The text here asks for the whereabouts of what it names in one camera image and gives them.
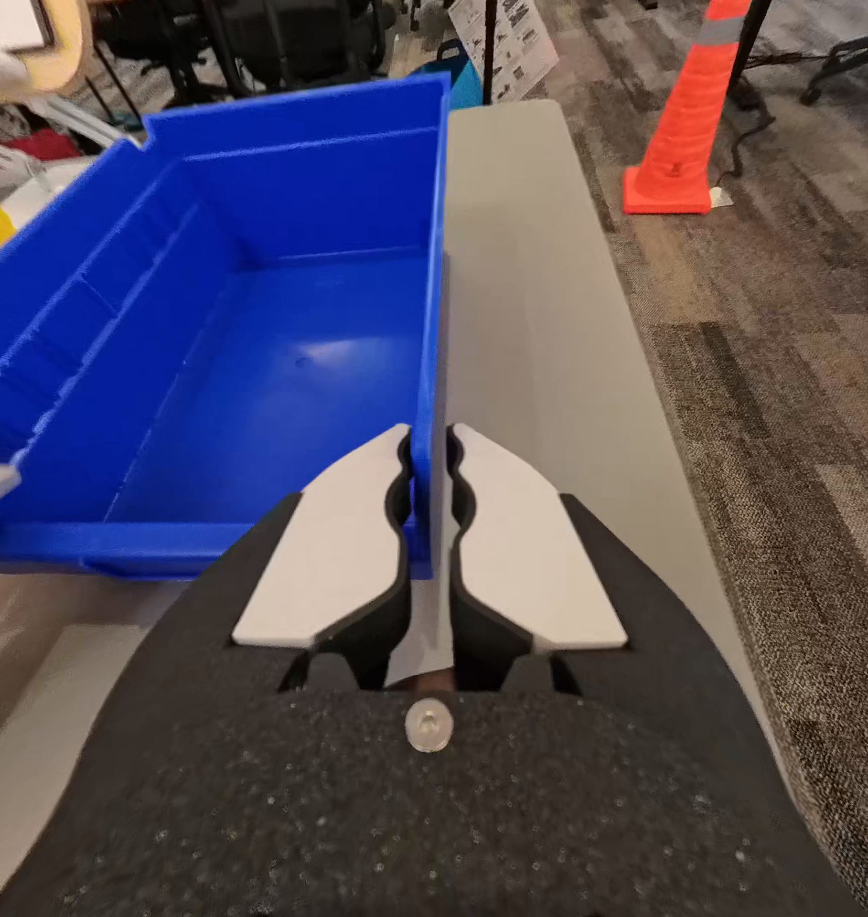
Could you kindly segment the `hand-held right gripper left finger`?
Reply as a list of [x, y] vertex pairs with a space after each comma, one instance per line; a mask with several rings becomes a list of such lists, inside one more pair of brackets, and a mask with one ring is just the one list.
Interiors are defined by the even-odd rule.
[[299, 493], [232, 631], [236, 645], [318, 648], [407, 583], [411, 433], [390, 427]]

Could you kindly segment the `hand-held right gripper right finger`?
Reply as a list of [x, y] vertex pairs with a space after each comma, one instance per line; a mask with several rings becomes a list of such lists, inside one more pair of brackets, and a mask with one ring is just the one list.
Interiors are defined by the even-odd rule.
[[469, 656], [623, 648], [627, 635], [560, 493], [464, 423], [448, 472], [458, 526], [450, 550], [454, 647]]

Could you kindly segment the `blue plastic bin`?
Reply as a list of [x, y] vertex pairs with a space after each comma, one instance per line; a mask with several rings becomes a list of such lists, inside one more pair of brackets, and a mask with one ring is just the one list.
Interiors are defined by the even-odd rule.
[[147, 117], [0, 249], [0, 572], [193, 579], [402, 424], [430, 573], [450, 93]]

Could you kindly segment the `red bag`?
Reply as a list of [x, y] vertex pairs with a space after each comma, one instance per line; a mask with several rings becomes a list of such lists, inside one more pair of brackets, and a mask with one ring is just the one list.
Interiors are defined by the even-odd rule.
[[70, 136], [52, 128], [43, 128], [28, 136], [2, 140], [0, 143], [43, 162], [76, 159], [83, 155]]

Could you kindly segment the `wooden sign board on stand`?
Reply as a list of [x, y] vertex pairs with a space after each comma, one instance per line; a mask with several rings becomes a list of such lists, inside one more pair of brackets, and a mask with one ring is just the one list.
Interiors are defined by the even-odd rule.
[[89, 2], [0, 1], [0, 105], [23, 105], [104, 149], [138, 146], [65, 97], [85, 76], [92, 37]]

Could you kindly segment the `orange traffic cone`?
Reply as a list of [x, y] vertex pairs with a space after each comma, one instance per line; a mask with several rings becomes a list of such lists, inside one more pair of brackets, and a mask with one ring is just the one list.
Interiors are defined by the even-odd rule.
[[626, 214], [704, 214], [708, 166], [749, 1], [711, 1], [643, 160], [623, 174]]

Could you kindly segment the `printed paper on black stand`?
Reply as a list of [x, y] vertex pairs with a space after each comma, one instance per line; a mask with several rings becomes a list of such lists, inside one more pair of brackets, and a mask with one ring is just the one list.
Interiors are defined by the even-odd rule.
[[[476, 75], [485, 77], [488, 2], [457, 1], [450, 21]], [[533, 1], [493, 2], [495, 25], [491, 99], [495, 104], [522, 100], [558, 63], [558, 55]]]

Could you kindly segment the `black office chair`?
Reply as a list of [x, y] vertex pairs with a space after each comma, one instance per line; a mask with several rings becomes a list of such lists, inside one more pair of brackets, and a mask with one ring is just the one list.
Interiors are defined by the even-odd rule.
[[389, 2], [92, 2], [96, 42], [162, 69], [190, 107], [382, 75], [396, 24]]
[[868, 65], [868, 35], [834, 45], [822, 66], [807, 83], [799, 101], [805, 107], [813, 106], [821, 96], [825, 81]]

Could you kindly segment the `black tripod stand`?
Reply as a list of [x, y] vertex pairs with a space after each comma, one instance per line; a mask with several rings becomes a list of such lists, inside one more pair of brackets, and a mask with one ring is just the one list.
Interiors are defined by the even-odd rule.
[[742, 145], [746, 140], [767, 130], [775, 120], [765, 98], [744, 76], [752, 50], [771, 6], [772, 1], [751, 1], [740, 32], [738, 53], [729, 78], [726, 100], [740, 112], [754, 112], [757, 121], [754, 126], [741, 131], [734, 137], [730, 146], [731, 168], [722, 172], [715, 181], [716, 186], [721, 185], [727, 178], [740, 179], [743, 176], [745, 166], [741, 155]]

